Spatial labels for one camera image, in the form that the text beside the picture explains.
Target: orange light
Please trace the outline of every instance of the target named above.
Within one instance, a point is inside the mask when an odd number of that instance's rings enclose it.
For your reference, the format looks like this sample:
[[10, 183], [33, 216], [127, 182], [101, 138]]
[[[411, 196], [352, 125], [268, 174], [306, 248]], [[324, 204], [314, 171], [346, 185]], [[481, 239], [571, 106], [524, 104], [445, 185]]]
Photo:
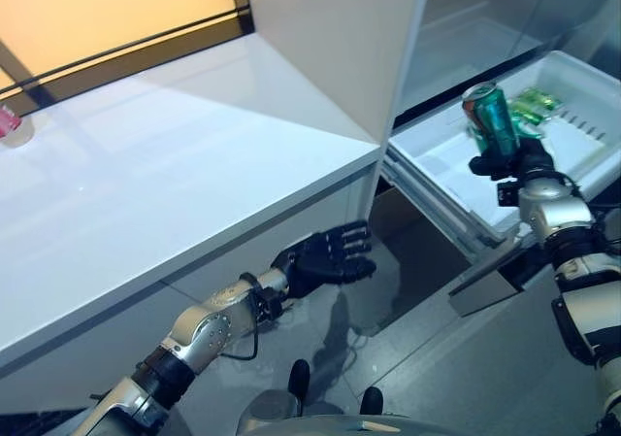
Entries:
[[234, 7], [234, 0], [0, 0], [0, 39], [38, 75]]

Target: white wall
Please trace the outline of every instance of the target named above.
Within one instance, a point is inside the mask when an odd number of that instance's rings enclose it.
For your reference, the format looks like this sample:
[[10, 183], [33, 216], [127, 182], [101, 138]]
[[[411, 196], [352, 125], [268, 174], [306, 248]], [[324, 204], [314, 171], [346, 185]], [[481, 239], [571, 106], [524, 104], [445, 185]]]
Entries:
[[258, 33], [381, 142], [393, 119], [422, 0], [250, 0], [250, 5]]

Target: can lid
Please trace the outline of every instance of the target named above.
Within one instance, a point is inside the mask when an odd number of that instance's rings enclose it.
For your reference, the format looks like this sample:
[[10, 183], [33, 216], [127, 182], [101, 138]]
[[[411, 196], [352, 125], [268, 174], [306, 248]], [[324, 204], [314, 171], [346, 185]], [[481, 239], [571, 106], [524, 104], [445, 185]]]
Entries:
[[462, 100], [475, 101], [477, 99], [484, 98], [494, 90], [496, 90], [495, 82], [483, 82], [482, 84], [476, 84], [468, 88], [464, 94], [462, 94]]

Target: window frame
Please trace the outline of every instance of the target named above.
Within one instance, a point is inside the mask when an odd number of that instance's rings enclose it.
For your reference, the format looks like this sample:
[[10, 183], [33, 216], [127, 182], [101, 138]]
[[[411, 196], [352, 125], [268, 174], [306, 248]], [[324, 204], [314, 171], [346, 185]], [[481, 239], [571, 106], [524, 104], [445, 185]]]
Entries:
[[[253, 33], [254, 22], [248, 0], [233, 1], [235, 8], [230, 11], [196, 20], [111, 50], [93, 54], [37, 76], [32, 75], [19, 61], [18, 57], [0, 40], [0, 68], [14, 81], [12, 85], [0, 89], [0, 97], [15, 91], [0, 101], [7, 104], [18, 115], [24, 116], [98, 86], [109, 84], [151, 67]], [[165, 39], [159, 43], [156, 42], [127, 53], [119, 54], [94, 65], [89, 65], [82, 69], [79, 68], [83, 64], [96, 61], [104, 56], [109, 56], [129, 48], [139, 47], [147, 42], [152, 43], [159, 38], [174, 35], [194, 26], [215, 22], [220, 18], [226, 19]], [[63, 71], [70, 69], [78, 70], [62, 75]], [[59, 74], [59, 77], [45, 82], [46, 78], [58, 76]]]

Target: window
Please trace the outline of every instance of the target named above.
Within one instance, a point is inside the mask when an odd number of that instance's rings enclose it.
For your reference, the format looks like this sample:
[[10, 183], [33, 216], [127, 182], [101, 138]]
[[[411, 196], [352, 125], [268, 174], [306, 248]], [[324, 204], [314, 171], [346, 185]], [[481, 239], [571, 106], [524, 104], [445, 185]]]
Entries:
[[0, 98], [19, 114], [253, 30], [247, 0], [0, 0], [0, 14]]

